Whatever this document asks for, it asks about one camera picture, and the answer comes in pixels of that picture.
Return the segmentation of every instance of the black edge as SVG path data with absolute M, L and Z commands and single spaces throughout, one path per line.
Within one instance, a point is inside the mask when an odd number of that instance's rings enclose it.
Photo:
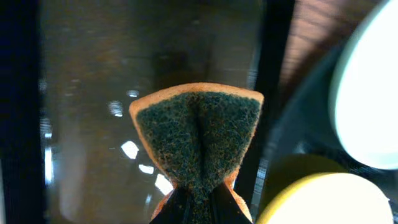
M 251 206 L 260 159 L 267 133 L 279 110 L 279 74 L 289 36 L 295 0 L 267 0 L 261 30 L 261 53 L 255 90 L 265 97 L 262 114 L 252 143 L 243 160 L 234 190 Z
M 7 224 L 45 223 L 38 1 L 2 2 L 0 158 Z

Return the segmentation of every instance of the yellow object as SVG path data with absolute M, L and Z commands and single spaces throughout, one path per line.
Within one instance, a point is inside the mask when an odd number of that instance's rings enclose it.
M 388 199 L 372 182 L 353 174 L 304 177 L 272 200 L 258 224 L 393 224 Z

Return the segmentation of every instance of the sponge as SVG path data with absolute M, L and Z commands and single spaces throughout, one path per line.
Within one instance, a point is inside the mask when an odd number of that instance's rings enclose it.
M 223 182 L 251 220 L 232 182 L 254 135 L 262 101 L 263 96 L 255 91 L 191 83 L 160 90 L 131 104 L 132 120 L 154 164 L 174 188 L 193 195 L 192 223 L 211 222 L 208 196 Z

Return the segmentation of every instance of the white object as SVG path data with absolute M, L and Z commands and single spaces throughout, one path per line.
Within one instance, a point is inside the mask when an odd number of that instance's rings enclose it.
M 398 169 L 398 0 L 378 5 L 350 38 L 330 89 L 332 126 L 346 152 Z

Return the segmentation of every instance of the wooden surface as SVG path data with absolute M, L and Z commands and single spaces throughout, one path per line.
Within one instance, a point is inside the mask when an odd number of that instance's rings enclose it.
M 381 0 L 296 0 L 280 84 L 289 96 L 309 70 L 348 38 Z

